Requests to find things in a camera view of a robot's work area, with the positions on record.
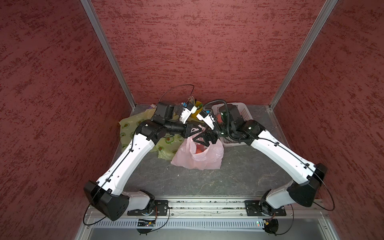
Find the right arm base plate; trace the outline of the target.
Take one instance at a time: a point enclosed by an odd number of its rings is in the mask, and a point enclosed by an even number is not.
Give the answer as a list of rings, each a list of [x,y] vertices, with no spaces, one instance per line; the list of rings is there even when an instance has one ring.
[[[257,200],[246,200],[245,209],[249,217],[285,217],[287,215],[284,207],[274,209],[267,203],[260,203]]]

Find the pink plastic bag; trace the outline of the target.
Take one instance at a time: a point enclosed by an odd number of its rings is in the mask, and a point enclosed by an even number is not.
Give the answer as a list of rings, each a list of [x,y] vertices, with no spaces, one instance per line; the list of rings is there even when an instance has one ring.
[[[208,149],[202,154],[195,154],[196,143],[193,139],[184,140],[179,147],[171,164],[186,169],[198,170],[219,170],[224,157],[224,146],[220,140],[216,144],[210,144]]]

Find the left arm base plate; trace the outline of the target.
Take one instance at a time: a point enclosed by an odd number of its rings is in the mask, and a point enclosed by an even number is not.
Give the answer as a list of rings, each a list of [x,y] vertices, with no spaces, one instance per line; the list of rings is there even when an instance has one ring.
[[[145,209],[128,211],[127,215],[137,217],[162,217],[168,214],[168,207],[168,200],[151,200]]]

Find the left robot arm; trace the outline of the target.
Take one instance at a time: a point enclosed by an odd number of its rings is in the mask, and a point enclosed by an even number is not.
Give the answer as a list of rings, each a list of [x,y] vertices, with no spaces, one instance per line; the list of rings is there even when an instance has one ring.
[[[152,197],[144,191],[124,194],[124,187],[141,160],[167,134],[188,138],[200,133],[202,128],[188,123],[197,107],[191,103],[182,104],[178,120],[173,120],[174,106],[159,102],[153,117],[141,122],[134,131],[131,142],[121,156],[101,176],[88,181],[84,186],[89,204],[111,221],[118,220],[130,210],[146,209]]]

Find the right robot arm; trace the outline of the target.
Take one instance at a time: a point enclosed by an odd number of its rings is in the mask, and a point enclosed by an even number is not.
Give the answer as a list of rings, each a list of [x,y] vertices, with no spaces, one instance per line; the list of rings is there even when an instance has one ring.
[[[277,209],[293,203],[311,207],[321,186],[327,167],[305,160],[279,142],[263,125],[255,120],[245,120],[237,106],[223,102],[217,118],[213,110],[203,107],[197,118],[207,129],[194,141],[209,145],[220,137],[258,150],[280,166],[292,180],[277,189],[268,190],[259,202],[264,216],[272,216]]]

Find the peach front orange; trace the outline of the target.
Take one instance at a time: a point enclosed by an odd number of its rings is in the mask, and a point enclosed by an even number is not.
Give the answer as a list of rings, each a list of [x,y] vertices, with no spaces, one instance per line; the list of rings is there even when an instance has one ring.
[[[208,149],[207,146],[198,144],[198,145],[196,145],[196,151],[195,151],[195,154],[202,154],[202,153],[204,153],[207,149]]]

